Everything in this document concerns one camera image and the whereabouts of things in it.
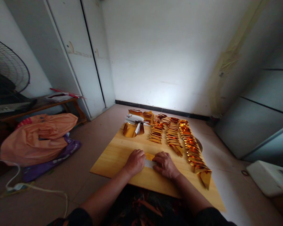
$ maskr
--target black baseboard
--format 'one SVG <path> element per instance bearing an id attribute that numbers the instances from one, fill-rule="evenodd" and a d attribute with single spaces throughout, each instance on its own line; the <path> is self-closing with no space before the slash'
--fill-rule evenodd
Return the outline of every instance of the black baseboard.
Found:
<path id="1" fill-rule="evenodd" d="M 209 119 L 209 116 L 196 115 L 196 114 L 186 113 L 182 111 L 169 110 L 165 108 L 153 107 L 153 106 L 143 105 L 143 104 L 136 104 L 136 103 L 131 103 L 131 102 L 122 101 L 122 100 L 115 100 L 115 103 L 120 104 L 120 105 L 130 106 L 130 107 L 137 107 L 137 108 L 143 108 L 143 109 L 158 111 L 158 112 L 167 113 L 167 114 L 178 115 L 178 116 L 187 117 L 187 118 L 200 119 L 204 121 L 207 121 Z"/>

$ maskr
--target orange plastic bag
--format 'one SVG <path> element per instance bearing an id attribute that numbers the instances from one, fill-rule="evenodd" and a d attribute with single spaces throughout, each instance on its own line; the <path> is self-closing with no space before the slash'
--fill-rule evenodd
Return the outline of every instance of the orange plastic bag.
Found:
<path id="1" fill-rule="evenodd" d="M 63 136 L 77 121 L 78 117 L 70 113 L 25 119 L 2 143 L 0 159 L 23 167 L 53 160 L 67 146 Z"/>

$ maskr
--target human hand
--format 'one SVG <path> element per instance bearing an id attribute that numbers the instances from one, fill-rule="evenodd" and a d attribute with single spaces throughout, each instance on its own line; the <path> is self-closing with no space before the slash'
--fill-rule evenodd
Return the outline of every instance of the human hand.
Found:
<path id="1" fill-rule="evenodd" d="M 156 161 L 158 165 L 153 166 L 153 169 L 161 175 L 174 180 L 180 175 L 179 170 L 174 165 L 169 153 L 159 152 L 155 155 L 152 161 Z"/>
<path id="2" fill-rule="evenodd" d="M 127 171 L 127 173 L 133 177 L 134 175 L 138 174 L 145 165 L 145 152 L 143 150 L 134 150 L 130 155 L 129 158 L 123 167 Z"/>

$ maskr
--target purple bag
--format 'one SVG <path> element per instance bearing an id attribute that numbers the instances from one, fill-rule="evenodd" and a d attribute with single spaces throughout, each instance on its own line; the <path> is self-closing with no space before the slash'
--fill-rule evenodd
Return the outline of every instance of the purple bag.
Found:
<path id="1" fill-rule="evenodd" d="M 25 167 L 23 170 L 24 182 L 30 182 L 32 180 L 35 180 L 47 171 L 51 170 L 53 167 L 59 165 L 61 162 L 65 161 L 69 156 L 71 156 L 74 152 L 76 152 L 82 145 L 80 141 L 70 139 L 67 134 L 65 134 L 63 137 L 68 143 L 68 145 L 62 150 L 59 156 L 49 162 Z"/>

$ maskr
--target power cord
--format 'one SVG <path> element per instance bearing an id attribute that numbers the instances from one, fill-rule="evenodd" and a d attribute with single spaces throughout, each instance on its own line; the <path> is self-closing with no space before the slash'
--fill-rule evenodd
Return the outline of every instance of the power cord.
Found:
<path id="1" fill-rule="evenodd" d="M 12 191 L 12 190 L 18 191 L 23 186 L 27 186 L 27 187 L 30 187 L 30 188 L 33 188 L 33 189 L 36 189 L 36 190 L 39 190 L 39 191 L 44 191 L 44 192 L 49 192 L 49 193 L 63 193 L 65 195 L 65 198 L 66 198 L 66 209 L 65 209 L 65 213 L 64 213 L 64 218 L 66 218 L 66 214 L 67 214 L 67 210 L 68 210 L 68 196 L 67 196 L 66 192 L 39 188 L 37 186 L 33 186 L 33 185 L 30 185 L 30 184 L 27 184 L 27 183 L 18 183 L 14 187 L 9 187 L 8 185 L 10 184 L 10 182 L 12 182 L 13 179 L 16 178 L 16 176 L 18 176 L 18 174 L 21 171 L 21 168 L 20 168 L 19 164 L 17 164 L 17 163 L 6 161 L 6 160 L 1 160 L 1 159 L 0 159 L 0 161 L 5 162 L 5 163 L 14 164 L 18 168 L 18 172 L 16 173 L 16 175 L 12 179 L 10 179 L 9 182 L 7 182 L 7 184 L 5 185 L 7 191 Z"/>

